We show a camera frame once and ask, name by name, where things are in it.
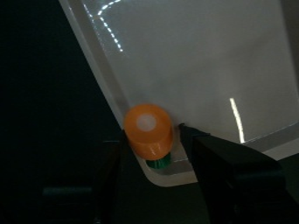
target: dark background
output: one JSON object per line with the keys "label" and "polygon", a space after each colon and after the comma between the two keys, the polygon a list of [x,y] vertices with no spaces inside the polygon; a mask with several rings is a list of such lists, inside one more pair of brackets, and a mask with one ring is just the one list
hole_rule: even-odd
{"label": "dark background", "polygon": [[[294,3],[284,10],[298,59]],[[95,152],[102,164],[102,141],[120,128],[59,1],[6,1],[2,15],[0,204],[15,223],[40,223],[47,178]],[[297,197],[298,158],[282,162]],[[198,185],[152,185],[132,153],[120,184],[115,223],[208,223]]]}

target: black surface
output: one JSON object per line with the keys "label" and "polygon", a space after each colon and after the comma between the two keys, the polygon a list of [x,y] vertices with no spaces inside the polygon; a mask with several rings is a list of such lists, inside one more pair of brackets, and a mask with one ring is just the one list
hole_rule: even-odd
{"label": "black surface", "polygon": [[59,1],[7,1],[2,15],[0,203],[15,223],[35,223],[46,179],[87,169],[119,127]]}

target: transparent plastic container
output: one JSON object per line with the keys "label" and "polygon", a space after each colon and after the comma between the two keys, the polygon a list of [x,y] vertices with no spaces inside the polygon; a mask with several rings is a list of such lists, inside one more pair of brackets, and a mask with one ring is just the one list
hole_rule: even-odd
{"label": "transparent plastic container", "polygon": [[295,69],[280,3],[60,0],[120,126],[138,104],[174,124],[172,163],[159,186],[196,182],[178,124],[246,144],[275,159],[299,151]]}

